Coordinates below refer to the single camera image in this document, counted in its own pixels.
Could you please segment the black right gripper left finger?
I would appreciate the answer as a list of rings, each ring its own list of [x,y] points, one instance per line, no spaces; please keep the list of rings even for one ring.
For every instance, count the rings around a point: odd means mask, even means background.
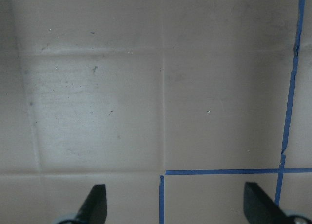
[[[94,185],[74,217],[75,224],[104,224],[107,218],[105,184]]]

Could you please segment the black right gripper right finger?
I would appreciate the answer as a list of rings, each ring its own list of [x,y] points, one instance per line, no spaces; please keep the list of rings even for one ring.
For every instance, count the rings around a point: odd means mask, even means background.
[[[246,182],[243,212],[249,224],[310,224],[302,215],[287,215],[255,182]]]

